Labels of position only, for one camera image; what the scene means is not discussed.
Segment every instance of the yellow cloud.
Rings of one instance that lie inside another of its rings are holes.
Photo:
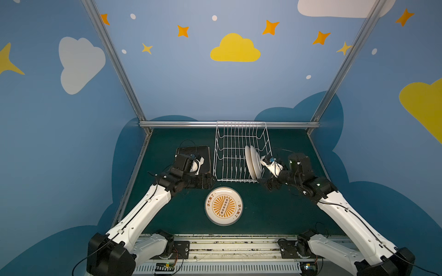
[[[432,85],[411,83],[399,94],[400,103],[442,143],[442,79]]]
[[[261,52],[255,49],[253,42],[239,34],[226,35],[220,46],[210,52],[210,57],[215,61],[252,62],[260,56]]]

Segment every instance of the white plate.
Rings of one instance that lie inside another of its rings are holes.
[[[204,206],[209,219],[221,226],[234,224],[243,213],[243,200],[229,187],[219,187],[211,191]]]
[[[254,146],[250,146],[250,155],[255,170],[256,178],[261,178],[261,163],[259,162],[259,154],[256,152]]]
[[[247,163],[247,168],[249,169],[250,176],[253,180],[256,180],[255,169],[253,168],[253,161],[251,160],[249,146],[245,146],[244,153],[246,155],[246,163]]]

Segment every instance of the metal frame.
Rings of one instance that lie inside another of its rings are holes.
[[[124,191],[124,194],[121,198],[118,210],[115,213],[115,217],[112,222],[112,227],[115,226],[123,218],[124,210],[126,209],[126,205],[127,205],[127,201],[129,200],[133,185],[135,183],[135,180],[137,179],[138,171],[140,170],[141,163],[143,162],[144,154],[146,153],[147,145],[149,144],[151,136],[152,136],[152,133],[146,134],[146,138],[144,140],[143,146],[141,147],[137,162],[135,163],[135,167],[133,168],[132,175],[130,176],[129,183],[127,184],[126,190]]]
[[[297,240],[296,235],[274,234],[176,234],[175,241],[190,241],[188,262],[244,262],[244,261],[315,261],[312,259],[282,259],[278,240]],[[149,238],[142,234],[137,242]],[[333,235],[328,240],[349,249],[358,250],[347,236]]]
[[[98,36],[100,37],[101,42],[103,43],[104,49],[109,56],[109,59],[112,62],[112,65],[117,72],[118,78],[121,81],[121,84],[126,91],[127,97],[132,104],[135,113],[140,121],[145,121],[146,117],[144,116],[143,109],[141,108],[140,102],[138,101],[137,96],[135,95],[135,91],[130,84],[129,78],[124,71],[123,65],[118,57],[117,51],[115,50],[114,44],[112,43],[111,37],[107,32],[106,26],[101,19],[100,12],[98,11],[97,5],[94,0],[81,0],[84,5],[84,8],[89,14],[89,17],[94,25],[95,30],[97,31]],[[145,129],[146,134],[150,133],[150,129]]]
[[[322,98],[321,103],[316,109],[311,119],[312,122],[319,122],[319,119],[321,118],[322,114],[324,114],[325,109],[329,105],[330,101],[332,100],[333,96],[335,95],[336,91],[338,90],[339,86],[344,80],[345,75],[348,73],[348,70],[350,69],[356,57],[358,56],[359,51],[364,46],[365,41],[367,40],[368,36],[370,35],[371,31],[376,25],[378,19],[380,18],[379,15],[381,13],[381,9],[386,2],[387,0],[376,0],[376,2],[374,3],[373,7],[371,8],[371,11],[368,13],[367,18],[365,19],[361,29],[359,30],[358,34],[356,35],[356,38],[353,41],[352,47],[350,48],[350,52],[345,56],[344,61],[342,62],[338,72],[336,73],[335,78],[331,82],[330,87],[328,88],[327,92]],[[309,135],[312,133],[312,131],[313,128],[307,129],[307,133]]]
[[[319,156],[319,152],[318,152],[318,150],[316,149],[315,144],[313,143],[312,138],[310,137],[310,135],[307,135],[307,136],[309,137],[310,143],[312,144],[313,149],[315,150],[316,157],[318,158],[319,163],[321,163],[321,167],[322,167],[322,170],[323,170],[324,173],[325,173],[325,177],[327,177],[327,179],[331,181],[330,177],[328,176],[327,170],[325,169],[324,163],[322,163],[322,159],[321,159],[321,157]]]
[[[271,129],[305,129],[318,128],[319,122],[255,122]],[[143,128],[216,128],[217,121],[140,121]],[[238,122],[238,126],[246,126],[244,122]]]

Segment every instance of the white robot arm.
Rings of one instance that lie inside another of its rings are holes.
[[[351,250],[309,230],[298,235],[295,245],[301,258],[321,256],[355,276],[410,275],[415,256],[407,248],[398,249],[366,222],[328,179],[316,177],[308,156],[292,154],[289,162],[290,169],[287,169],[271,156],[261,158],[261,163],[273,175],[260,181],[269,190],[281,185],[296,187],[326,212],[359,249]],[[148,259],[157,255],[167,257],[173,247],[173,235],[160,231],[142,242],[136,241],[176,193],[183,188],[210,188],[209,170],[200,172],[203,164],[204,158],[200,155],[176,155],[170,172],[157,177],[156,183],[126,217],[106,235],[97,233],[92,237],[87,272],[95,276],[130,276],[135,267]],[[281,240],[278,244],[281,250],[290,245]]]
[[[209,147],[199,147],[209,159]],[[105,235],[95,234],[88,245],[86,270],[95,276],[130,276],[134,269],[148,259],[172,254],[173,235],[163,231],[136,243],[143,230],[158,211],[183,188],[210,189],[210,163],[196,153],[179,153],[170,171],[156,176],[140,202]]]
[[[326,212],[359,249],[351,250],[309,230],[298,236],[296,246],[301,257],[322,256],[355,276],[410,275],[415,256],[407,248],[398,249],[376,231],[328,179],[316,177],[308,156],[294,153],[289,156],[289,163],[290,169],[284,169],[271,156],[261,158],[261,164],[273,174],[265,186],[270,190],[281,185],[296,187]],[[288,244],[279,242],[281,248]]]

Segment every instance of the metal bracket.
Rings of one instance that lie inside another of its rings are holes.
[[[279,251],[282,259],[299,259],[300,255],[297,253],[296,243],[298,241],[288,241],[284,238],[278,240]]]
[[[189,241],[174,241],[172,253],[169,256],[164,258],[164,257],[160,257],[159,255],[156,255],[156,256],[153,256],[151,258],[151,260],[174,260],[177,255],[177,253],[174,251],[174,249],[176,249],[178,251],[178,259],[187,260],[189,258],[189,246],[190,246]]]

